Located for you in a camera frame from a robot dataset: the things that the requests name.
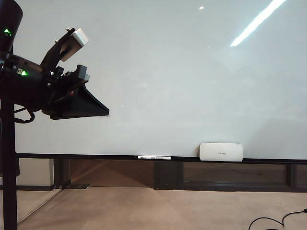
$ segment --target black housing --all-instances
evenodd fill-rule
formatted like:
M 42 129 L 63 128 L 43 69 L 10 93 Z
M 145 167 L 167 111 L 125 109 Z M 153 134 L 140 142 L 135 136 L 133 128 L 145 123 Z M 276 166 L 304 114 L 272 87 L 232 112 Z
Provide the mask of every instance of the black housing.
M 71 49 L 67 42 L 74 28 L 54 44 L 41 64 L 12 54 L 22 16 L 15 1 L 0 0 L 0 98 L 33 112 L 42 110 L 51 119 L 109 115 L 109 109 L 84 85 L 88 82 L 85 66 L 66 74 L 57 66 Z

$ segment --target baseboard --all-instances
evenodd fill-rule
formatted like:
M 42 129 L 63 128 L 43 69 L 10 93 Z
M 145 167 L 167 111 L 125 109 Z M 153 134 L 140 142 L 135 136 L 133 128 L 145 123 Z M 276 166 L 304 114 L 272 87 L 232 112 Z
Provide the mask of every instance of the baseboard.
M 55 189 L 54 185 L 51 186 L 36 186 L 36 185 L 18 185 L 18 191 L 41 191 L 41 192 L 49 192 Z

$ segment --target glass panel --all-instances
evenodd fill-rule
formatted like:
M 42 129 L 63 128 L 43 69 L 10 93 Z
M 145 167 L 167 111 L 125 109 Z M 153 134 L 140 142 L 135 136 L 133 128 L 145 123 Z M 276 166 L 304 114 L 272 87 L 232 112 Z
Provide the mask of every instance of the glass panel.
M 285 184 L 284 165 L 184 163 L 184 182 L 198 184 Z
M 307 186 L 307 165 L 297 166 L 297 184 Z

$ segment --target marker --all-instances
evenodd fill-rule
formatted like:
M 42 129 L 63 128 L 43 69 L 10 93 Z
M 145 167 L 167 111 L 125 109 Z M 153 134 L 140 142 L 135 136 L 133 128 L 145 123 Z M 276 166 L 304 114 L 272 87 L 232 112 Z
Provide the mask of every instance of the marker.
M 138 159 L 146 159 L 146 160 L 170 160 L 171 157 L 164 157 L 164 156 L 138 156 Z

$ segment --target white device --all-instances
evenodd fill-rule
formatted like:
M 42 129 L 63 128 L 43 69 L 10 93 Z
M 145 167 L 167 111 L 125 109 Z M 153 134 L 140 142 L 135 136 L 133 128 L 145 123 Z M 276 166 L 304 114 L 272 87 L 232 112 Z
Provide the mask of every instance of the white device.
M 242 161 L 243 146 L 233 143 L 201 143 L 201 161 Z

